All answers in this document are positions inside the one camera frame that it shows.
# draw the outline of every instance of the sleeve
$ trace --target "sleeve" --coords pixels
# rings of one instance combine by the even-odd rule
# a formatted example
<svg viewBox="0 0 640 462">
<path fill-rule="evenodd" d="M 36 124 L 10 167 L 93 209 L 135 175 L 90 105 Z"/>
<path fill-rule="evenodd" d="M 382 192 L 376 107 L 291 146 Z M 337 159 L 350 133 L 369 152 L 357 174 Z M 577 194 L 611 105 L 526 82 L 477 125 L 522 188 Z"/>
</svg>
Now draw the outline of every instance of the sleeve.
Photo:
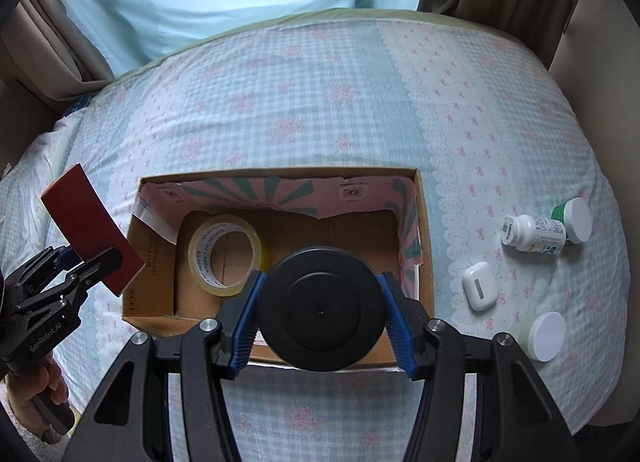
<svg viewBox="0 0 640 462">
<path fill-rule="evenodd" d="M 11 422 L 14 423 L 15 429 L 17 429 L 20 436 L 26 442 L 27 446 L 29 446 L 29 449 L 33 451 L 33 454 L 36 455 L 38 460 L 41 462 L 60 462 L 62 460 L 62 455 L 64 454 L 66 445 L 69 442 L 69 435 L 61 437 L 60 441 L 56 444 L 47 444 L 37 438 L 34 434 L 27 431 L 15 418 L 14 412 L 12 412 L 11 406 L 9 406 L 9 399 L 6 394 L 4 381 L 0 382 L 0 402 L 2 402 L 2 406 L 6 410 L 6 414 L 11 419 Z"/>
</svg>

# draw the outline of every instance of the black disc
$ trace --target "black disc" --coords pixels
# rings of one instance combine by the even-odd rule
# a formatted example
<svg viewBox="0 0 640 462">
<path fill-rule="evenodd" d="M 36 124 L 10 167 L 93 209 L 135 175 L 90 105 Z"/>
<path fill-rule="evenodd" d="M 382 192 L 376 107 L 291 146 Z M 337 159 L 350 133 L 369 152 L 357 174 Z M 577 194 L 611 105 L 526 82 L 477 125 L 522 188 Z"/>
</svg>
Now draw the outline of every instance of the black disc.
<svg viewBox="0 0 640 462">
<path fill-rule="evenodd" d="M 258 300 L 262 336 L 284 361 L 334 372 L 362 359 L 385 326 L 380 284 L 357 256 L 316 247 L 294 252 L 269 272 Z"/>
</svg>

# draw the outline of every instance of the red rectangular object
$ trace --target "red rectangular object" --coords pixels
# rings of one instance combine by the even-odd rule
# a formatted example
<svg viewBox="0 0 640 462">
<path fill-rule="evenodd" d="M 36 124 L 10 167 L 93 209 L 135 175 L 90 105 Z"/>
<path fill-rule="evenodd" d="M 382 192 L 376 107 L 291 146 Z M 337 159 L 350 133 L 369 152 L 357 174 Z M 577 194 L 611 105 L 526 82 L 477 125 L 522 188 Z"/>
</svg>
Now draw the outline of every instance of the red rectangular object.
<svg viewBox="0 0 640 462">
<path fill-rule="evenodd" d="M 122 253 L 122 266 L 102 280 L 116 296 L 145 266 L 100 202 L 82 166 L 76 164 L 40 197 L 78 256 L 88 260 L 109 247 Z"/>
</svg>

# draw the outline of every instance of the black handle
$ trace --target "black handle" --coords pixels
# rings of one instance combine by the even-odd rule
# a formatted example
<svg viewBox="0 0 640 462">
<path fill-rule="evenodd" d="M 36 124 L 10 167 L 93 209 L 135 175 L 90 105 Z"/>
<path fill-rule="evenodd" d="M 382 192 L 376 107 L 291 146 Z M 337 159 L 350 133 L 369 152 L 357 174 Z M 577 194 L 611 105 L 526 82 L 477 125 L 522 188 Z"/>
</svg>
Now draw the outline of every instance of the black handle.
<svg viewBox="0 0 640 462">
<path fill-rule="evenodd" d="M 59 435 L 66 435 L 76 423 L 76 416 L 68 402 L 53 403 L 50 388 L 33 397 L 31 402 Z"/>
</svg>

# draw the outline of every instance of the green container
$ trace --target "green container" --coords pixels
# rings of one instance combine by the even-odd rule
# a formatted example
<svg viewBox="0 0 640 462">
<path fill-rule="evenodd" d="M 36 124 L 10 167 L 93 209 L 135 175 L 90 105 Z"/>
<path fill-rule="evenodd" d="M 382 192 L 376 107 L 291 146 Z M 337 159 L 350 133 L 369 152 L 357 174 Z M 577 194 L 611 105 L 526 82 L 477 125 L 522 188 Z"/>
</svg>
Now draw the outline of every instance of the green container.
<svg viewBox="0 0 640 462">
<path fill-rule="evenodd" d="M 564 204 L 554 207 L 551 212 L 553 220 L 560 220 L 566 228 L 566 243 L 581 244 L 591 236 L 593 224 L 589 206 L 581 198 L 573 198 Z"/>
</svg>

